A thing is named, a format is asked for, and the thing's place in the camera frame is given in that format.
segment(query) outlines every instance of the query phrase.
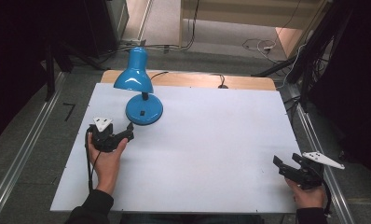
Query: lamp arm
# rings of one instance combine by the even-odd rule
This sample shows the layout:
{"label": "lamp arm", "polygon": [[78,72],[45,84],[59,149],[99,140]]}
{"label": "lamp arm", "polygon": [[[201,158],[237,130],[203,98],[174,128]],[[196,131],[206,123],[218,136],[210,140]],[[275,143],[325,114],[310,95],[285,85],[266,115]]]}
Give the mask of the lamp arm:
{"label": "lamp arm", "polygon": [[142,98],[144,101],[148,100],[148,92],[142,92]]}

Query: black sleeve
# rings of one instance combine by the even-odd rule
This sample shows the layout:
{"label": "black sleeve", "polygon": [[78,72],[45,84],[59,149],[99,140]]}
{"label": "black sleeve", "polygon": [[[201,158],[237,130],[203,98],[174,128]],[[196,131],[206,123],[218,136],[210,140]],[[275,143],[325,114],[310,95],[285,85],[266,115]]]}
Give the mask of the black sleeve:
{"label": "black sleeve", "polygon": [[327,224],[322,208],[300,208],[296,210],[299,224]]}
{"label": "black sleeve", "polygon": [[93,190],[83,205],[75,208],[66,224],[101,224],[109,223],[107,215],[113,206],[113,198],[98,189]]}

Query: metal rail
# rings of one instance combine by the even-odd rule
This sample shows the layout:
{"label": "metal rail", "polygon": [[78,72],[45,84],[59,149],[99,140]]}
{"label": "metal rail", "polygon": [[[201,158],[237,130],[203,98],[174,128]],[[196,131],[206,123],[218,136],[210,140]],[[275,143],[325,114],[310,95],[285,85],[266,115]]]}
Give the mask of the metal rail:
{"label": "metal rail", "polygon": [[57,86],[57,91],[54,93],[53,97],[51,97],[51,99],[48,102],[45,102],[43,104],[43,107],[41,108],[40,113],[34,122],[34,125],[32,126],[31,130],[26,136],[17,156],[12,162],[5,177],[0,182],[0,213],[2,212],[2,209],[5,206],[11,191],[14,189],[14,186],[18,178],[20,177],[22,169],[25,166],[26,162],[28,161],[28,158],[34,149],[34,145],[39,135],[41,134],[46,124],[46,121],[58,100],[59,95],[61,94],[62,86],[65,79],[66,79],[65,73],[64,72],[59,73],[55,83],[55,86]]}
{"label": "metal rail", "polygon": [[[298,89],[296,88],[295,85],[289,85],[288,90],[292,97],[296,97],[299,95]],[[304,112],[301,105],[297,106],[296,111],[297,111],[299,118],[301,119],[302,126],[308,137],[312,150],[324,154],[322,145],[320,144],[319,138],[316,132],[314,131],[313,125],[309,118],[309,114]],[[324,169],[324,175],[326,177],[325,180],[328,184],[328,187],[331,190],[333,204],[337,210],[337,216],[339,217],[340,223],[354,224],[355,221],[352,217],[352,214],[348,207],[346,199],[343,196],[342,190],[340,189],[340,186],[337,183],[337,179],[335,178],[332,168],[329,166],[326,166]]]}

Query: table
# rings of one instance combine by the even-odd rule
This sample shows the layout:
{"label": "table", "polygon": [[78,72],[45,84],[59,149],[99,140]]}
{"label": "table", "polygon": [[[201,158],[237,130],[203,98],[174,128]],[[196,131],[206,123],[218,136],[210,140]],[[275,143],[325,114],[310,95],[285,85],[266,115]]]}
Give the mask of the table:
{"label": "table", "polygon": [[[125,104],[138,92],[114,89],[107,83],[118,74],[104,73],[103,83],[95,87],[51,211],[73,210],[88,195],[84,132],[92,119],[113,118],[115,133],[128,124]],[[188,87],[189,83],[203,85],[202,80],[216,87],[219,78],[169,73],[153,79],[164,112],[152,125],[135,125],[135,138],[121,157],[112,210],[294,213],[292,192],[272,163],[277,155],[296,167],[291,156],[299,153],[280,94],[268,78],[250,79],[271,83],[268,91]],[[227,79],[231,86],[230,80],[246,82],[249,77]]]}

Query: person's right hand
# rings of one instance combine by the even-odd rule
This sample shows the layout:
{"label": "person's right hand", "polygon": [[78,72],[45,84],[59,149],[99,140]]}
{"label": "person's right hand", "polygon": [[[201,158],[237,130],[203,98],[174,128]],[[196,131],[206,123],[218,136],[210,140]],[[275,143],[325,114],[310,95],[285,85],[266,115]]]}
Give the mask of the person's right hand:
{"label": "person's right hand", "polygon": [[323,208],[325,193],[322,186],[303,190],[296,182],[285,178],[287,185],[293,190],[294,201],[297,208],[321,207]]}
{"label": "person's right hand", "polygon": [[127,146],[128,139],[124,138],[118,144],[118,147],[113,152],[100,152],[92,144],[92,133],[88,137],[89,145],[89,159],[90,163],[95,164],[96,175],[98,176],[98,186],[96,189],[106,192],[110,195],[113,194],[116,187],[119,160],[122,152]]}

